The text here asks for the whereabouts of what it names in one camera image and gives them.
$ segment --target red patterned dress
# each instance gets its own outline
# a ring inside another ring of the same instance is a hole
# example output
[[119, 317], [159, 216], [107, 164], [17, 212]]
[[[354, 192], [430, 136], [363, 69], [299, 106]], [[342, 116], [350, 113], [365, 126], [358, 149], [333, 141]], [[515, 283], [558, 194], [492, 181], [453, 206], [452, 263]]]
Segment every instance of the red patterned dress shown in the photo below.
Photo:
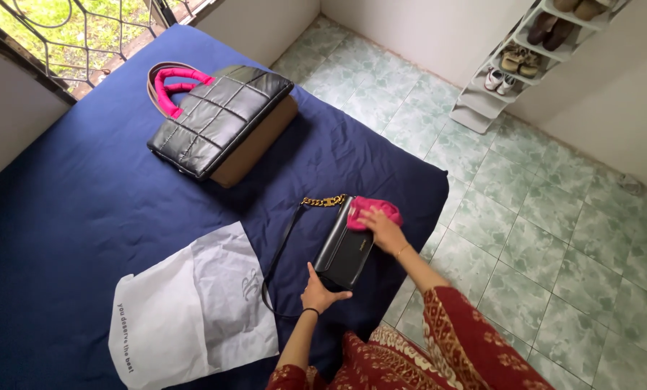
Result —
[[423, 296], [429, 354], [386, 325], [364, 343], [343, 338], [343, 365], [329, 385], [309, 367], [288, 364], [271, 374], [267, 390], [485, 389], [554, 390], [452, 287]]

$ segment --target pink padded handle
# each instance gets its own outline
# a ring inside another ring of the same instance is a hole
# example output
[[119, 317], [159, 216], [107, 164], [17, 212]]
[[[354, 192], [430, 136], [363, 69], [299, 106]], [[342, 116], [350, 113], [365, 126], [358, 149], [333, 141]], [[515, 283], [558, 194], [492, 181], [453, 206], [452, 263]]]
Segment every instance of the pink padded handle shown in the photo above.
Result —
[[191, 83], [177, 83], [165, 85], [165, 79], [167, 77], [186, 77], [193, 78], [194, 80], [200, 81], [205, 85], [210, 85], [215, 77], [210, 77], [205, 73], [201, 73], [198, 70], [183, 69], [183, 68], [163, 68], [157, 72], [155, 76], [155, 91], [157, 92], [157, 102], [160, 107], [167, 112], [172, 118], [176, 119], [180, 116], [183, 111], [182, 108], [177, 107], [168, 96], [168, 93], [176, 92], [188, 92], [196, 87], [196, 84]]

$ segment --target bed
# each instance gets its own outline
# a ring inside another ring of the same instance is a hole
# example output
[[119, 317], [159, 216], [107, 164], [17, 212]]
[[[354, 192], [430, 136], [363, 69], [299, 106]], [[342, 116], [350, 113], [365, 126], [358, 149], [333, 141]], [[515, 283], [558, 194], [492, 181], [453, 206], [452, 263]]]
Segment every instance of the bed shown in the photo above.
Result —
[[[113, 72], [0, 173], [0, 389], [125, 389], [107, 337], [117, 281], [216, 228], [241, 221], [267, 269], [304, 197], [355, 194], [400, 209], [422, 248], [448, 196], [446, 172], [427, 164], [299, 86], [299, 114], [237, 186], [197, 183], [150, 153], [163, 121], [146, 93], [155, 63], [210, 74], [262, 67], [201, 31], [173, 26]], [[312, 208], [295, 225], [269, 287], [280, 312], [301, 310], [306, 261], [335, 218]], [[375, 248], [353, 299], [314, 333], [311, 364], [332, 377], [346, 330], [366, 339], [405, 279]], [[280, 348], [294, 321], [276, 318]], [[182, 389], [262, 389], [277, 357], [201, 378]]]

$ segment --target white sneaker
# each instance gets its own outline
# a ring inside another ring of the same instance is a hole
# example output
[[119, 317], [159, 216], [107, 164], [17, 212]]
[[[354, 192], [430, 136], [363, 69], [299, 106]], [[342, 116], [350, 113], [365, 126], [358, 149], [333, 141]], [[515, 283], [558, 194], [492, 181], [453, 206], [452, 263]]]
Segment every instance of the white sneaker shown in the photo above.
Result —
[[516, 79], [508, 75], [507, 77], [504, 77], [504, 81], [499, 84], [497, 87], [496, 93], [500, 95], [505, 95], [509, 91], [511, 91], [511, 88], [513, 88], [513, 85], [516, 84]]
[[499, 69], [490, 68], [487, 77], [485, 77], [485, 89], [494, 91], [501, 85], [502, 81], [504, 81], [504, 73]]

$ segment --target white shoe rack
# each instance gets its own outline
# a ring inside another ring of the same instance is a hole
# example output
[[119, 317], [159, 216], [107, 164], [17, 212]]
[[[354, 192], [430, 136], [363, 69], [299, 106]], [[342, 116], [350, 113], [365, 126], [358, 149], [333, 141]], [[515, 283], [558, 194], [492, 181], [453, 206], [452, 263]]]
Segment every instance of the white shoe rack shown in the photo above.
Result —
[[[540, 81], [558, 64], [569, 61], [581, 44], [596, 33], [604, 31], [629, 3], [631, 3], [631, 0], [622, 0], [613, 9], [596, 16], [590, 22], [586, 22], [574, 16], [573, 12], [563, 13], [557, 10], [554, 7], [553, 0], [540, 0], [539, 3], [528, 9], [527, 13], [523, 15], [509, 39], [499, 43], [483, 65], [475, 72], [473, 79], [458, 96], [449, 117], [476, 133], [484, 134], [501, 111], [515, 102], [523, 91], [540, 84]], [[543, 44], [534, 46], [527, 41], [528, 32], [541, 12], [553, 14], [560, 19], [568, 20], [577, 25], [565, 42], [555, 51], [545, 50]], [[505, 74], [516, 79], [516, 84], [506, 95], [502, 96], [485, 89], [485, 77], [490, 66], [499, 69], [501, 50], [510, 42], [516, 42], [522, 47], [540, 54], [542, 62], [535, 78], [526, 78], [520, 74], [504, 71]]]

